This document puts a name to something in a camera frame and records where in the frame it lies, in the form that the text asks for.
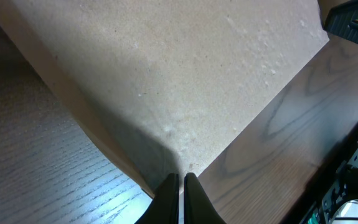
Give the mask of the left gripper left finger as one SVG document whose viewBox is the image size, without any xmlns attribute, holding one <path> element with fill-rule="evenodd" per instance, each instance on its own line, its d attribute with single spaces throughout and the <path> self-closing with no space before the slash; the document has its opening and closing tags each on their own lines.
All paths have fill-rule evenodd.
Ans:
<svg viewBox="0 0 358 224">
<path fill-rule="evenodd" d="M 178 224 L 179 175 L 170 173 L 159 185 L 155 197 L 136 224 Z"/>
</svg>

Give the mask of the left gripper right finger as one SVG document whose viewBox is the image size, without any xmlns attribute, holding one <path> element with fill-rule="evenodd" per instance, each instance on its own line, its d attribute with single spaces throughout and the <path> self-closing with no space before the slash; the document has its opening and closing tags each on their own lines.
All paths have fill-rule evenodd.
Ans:
<svg viewBox="0 0 358 224">
<path fill-rule="evenodd" d="M 194 173 L 184 178 L 184 223 L 225 224 Z"/>
</svg>

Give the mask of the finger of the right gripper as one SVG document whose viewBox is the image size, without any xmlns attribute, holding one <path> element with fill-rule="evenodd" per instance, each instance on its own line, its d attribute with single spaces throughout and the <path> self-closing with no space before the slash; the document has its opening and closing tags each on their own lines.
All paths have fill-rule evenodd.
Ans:
<svg viewBox="0 0 358 224">
<path fill-rule="evenodd" d="M 324 30 L 358 44 L 358 0 L 332 8 L 324 23 Z"/>
</svg>

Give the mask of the brown cardboard box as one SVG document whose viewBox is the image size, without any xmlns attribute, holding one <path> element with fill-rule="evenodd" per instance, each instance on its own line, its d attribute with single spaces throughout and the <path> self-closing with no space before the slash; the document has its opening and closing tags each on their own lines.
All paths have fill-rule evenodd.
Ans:
<svg viewBox="0 0 358 224">
<path fill-rule="evenodd" d="M 0 0 L 0 26 L 149 194 L 205 170 L 329 40 L 316 0 Z"/>
</svg>

